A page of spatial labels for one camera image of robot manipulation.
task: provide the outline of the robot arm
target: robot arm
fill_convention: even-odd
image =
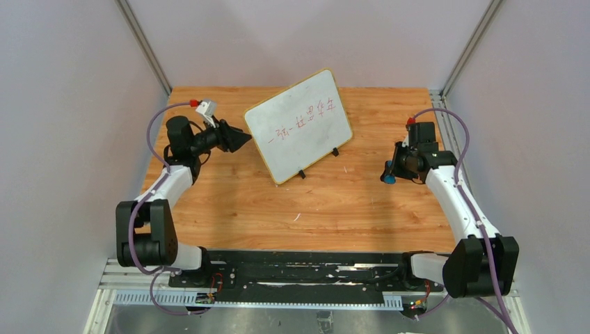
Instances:
[[[450,151],[440,151],[433,122],[408,124],[408,136],[395,144],[393,160],[385,163],[381,181],[392,184],[395,177],[420,179],[432,191],[451,225],[457,246],[450,256],[428,252],[405,253],[406,280],[427,279],[442,284],[454,297],[494,295],[488,254],[478,224],[483,224],[491,237],[497,279],[502,294],[508,294],[512,284],[518,244],[513,237],[503,237],[485,217],[468,189],[467,203],[457,184],[465,184],[459,171],[455,182],[457,160]],[[481,217],[478,222],[469,205]]]
[[[134,219],[134,229],[150,224],[151,231],[133,232],[135,251],[143,266],[170,266],[185,270],[202,270],[207,276],[207,250],[179,243],[171,210],[180,196],[197,180],[202,165],[199,156],[211,154],[215,147],[224,152],[235,152],[252,137],[213,116],[216,103],[203,100],[196,112],[205,121],[205,130],[193,133],[188,118],[172,117],[166,122],[170,145],[164,150],[169,165],[160,177],[135,200],[120,202],[115,211],[117,259],[122,267],[134,266],[129,245],[129,222],[135,206],[140,205]],[[142,202],[147,194],[151,196]]]

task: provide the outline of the whiteboard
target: whiteboard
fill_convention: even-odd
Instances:
[[[247,110],[244,119],[276,184],[352,138],[334,76],[327,69]]]

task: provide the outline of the chinese characters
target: chinese characters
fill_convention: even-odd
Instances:
[[[302,113],[300,116],[296,116],[296,122],[292,125],[292,127],[286,128],[285,126],[281,125],[279,129],[275,130],[276,136],[271,138],[269,143],[275,141],[275,139],[277,141],[279,141],[279,139],[280,141],[285,140],[287,137],[289,137],[289,131],[292,132],[293,130],[301,129],[311,122],[321,120],[326,112],[328,112],[329,115],[329,113],[333,112],[334,109],[334,101],[330,97],[326,99],[325,103],[323,100],[319,100],[317,103],[310,105],[305,113]]]

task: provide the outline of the wooden table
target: wooden table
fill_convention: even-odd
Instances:
[[[209,98],[216,116],[247,130],[244,111],[282,88],[176,87],[170,103]],[[212,152],[197,182],[173,209],[178,239],[207,248],[298,251],[430,250],[450,252],[452,232],[426,186],[379,181],[395,141],[417,111],[431,107],[426,89],[341,88],[353,138],[340,149],[276,186],[253,141],[235,153]],[[199,124],[190,107],[172,109]],[[420,120],[434,120],[434,114]],[[156,151],[168,144],[162,124]],[[144,189],[160,175],[152,159]]]

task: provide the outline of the gray wall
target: gray wall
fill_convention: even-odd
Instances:
[[[450,107],[478,202],[520,244],[533,333],[588,333],[590,2],[505,2]]]
[[[0,31],[0,332],[80,333],[165,96],[114,1],[3,1]]]
[[[489,0],[131,0],[173,86],[440,88]]]

